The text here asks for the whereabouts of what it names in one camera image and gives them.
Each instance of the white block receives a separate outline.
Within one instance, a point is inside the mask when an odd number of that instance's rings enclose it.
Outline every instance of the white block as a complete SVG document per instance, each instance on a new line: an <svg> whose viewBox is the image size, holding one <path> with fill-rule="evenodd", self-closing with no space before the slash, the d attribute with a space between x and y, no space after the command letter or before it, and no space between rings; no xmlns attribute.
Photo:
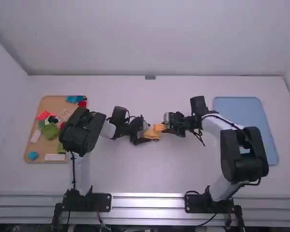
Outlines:
<svg viewBox="0 0 290 232"><path fill-rule="evenodd" d="M64 161L66 154L45 154L44 161Z"/></svg>

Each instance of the black mounting bracket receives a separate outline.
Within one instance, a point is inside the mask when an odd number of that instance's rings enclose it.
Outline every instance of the black mounting bracket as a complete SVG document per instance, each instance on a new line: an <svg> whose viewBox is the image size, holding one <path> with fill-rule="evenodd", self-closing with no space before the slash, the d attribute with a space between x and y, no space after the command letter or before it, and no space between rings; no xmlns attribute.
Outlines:
<svg viewBox="0 0 290 232"><path fill-rule="evenodd" d="M203 194L186 193L185 198L185 212L189 214L197 213L218 213L228 214L234 213L233 199L221 200L219 202L212 201L209 194L209 186L205 189Z"/></svg>
<svg viewBox="0 0 290 232"><path fill-rule="evenodd" d="M75 189L67 190L63 196L62 211L110 212L112 195L110 193L92 193L83 196Z"/></svg>

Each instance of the green block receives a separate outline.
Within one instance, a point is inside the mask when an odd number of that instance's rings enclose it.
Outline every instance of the green block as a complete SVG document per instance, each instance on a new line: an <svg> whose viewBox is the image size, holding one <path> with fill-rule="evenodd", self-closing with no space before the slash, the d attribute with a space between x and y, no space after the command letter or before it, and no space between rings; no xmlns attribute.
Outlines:
<svg viewBox="0 0 290 232"><path fill-rule="evenodd" d="M43 129L45 127L45 120L39 120L39 128Z"/></svg>
<svg viewBox="0 0 290 232"><path fill-rule="evenodd" d="M63 144L59 143L58 144L58 150L57 150L58 154L66 154L66 150L63 149Z"/></svg>
<svg viewBox="0 0 290 232"><path fill-rule="evenodd" d="M57 138L59 134L59 128L54 123L51 123L43 127L42 132L47 139L53 140Z"/></svg>

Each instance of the white table surface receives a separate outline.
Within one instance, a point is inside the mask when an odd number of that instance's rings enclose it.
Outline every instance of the white table surface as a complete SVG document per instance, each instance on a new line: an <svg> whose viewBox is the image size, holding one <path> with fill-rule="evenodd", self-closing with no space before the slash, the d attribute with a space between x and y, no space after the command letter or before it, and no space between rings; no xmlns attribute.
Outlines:
<svg viewBox="0 0 290 232"><path fill-rule="evenodd" d="M204 95L209 108L216 96L254 96L263 104L279 154L279 164L258 187L238 194L290 197L290 94L282 77L234 76L33 76L14 115L0 153L0 192L64 193L70 186L68 164L28 164L23 159L32 121L45 95L86 95L88 108L111 115L124 106L160 123L168 111L190 114L189 99ZM218 142L204 133L206 147L192 135L133 146L129 139L100 138L91 154L90 181L95 192L203 192L221 174Z"/></svg>

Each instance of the metal extrusion bar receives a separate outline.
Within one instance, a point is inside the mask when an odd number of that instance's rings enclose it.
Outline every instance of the metal extrusion bar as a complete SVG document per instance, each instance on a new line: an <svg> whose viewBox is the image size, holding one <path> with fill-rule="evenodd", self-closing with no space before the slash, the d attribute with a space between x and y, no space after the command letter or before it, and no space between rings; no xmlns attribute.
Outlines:
<svg viewBox="0 0 290 232"><path fill-rule="evenodd" d="M190 225L207 221L212 214L187 214L183 194L112 193L112 210L100 213L106 224ZM62 195L1 195L0 223L51 223ZM290 227L290 198L236 197L247 226ZM60 223L67 222L63 212ZM226 215L218 214L207 225L224 226ZM95 212L71 212L71 224L98 224Z"/></svg>

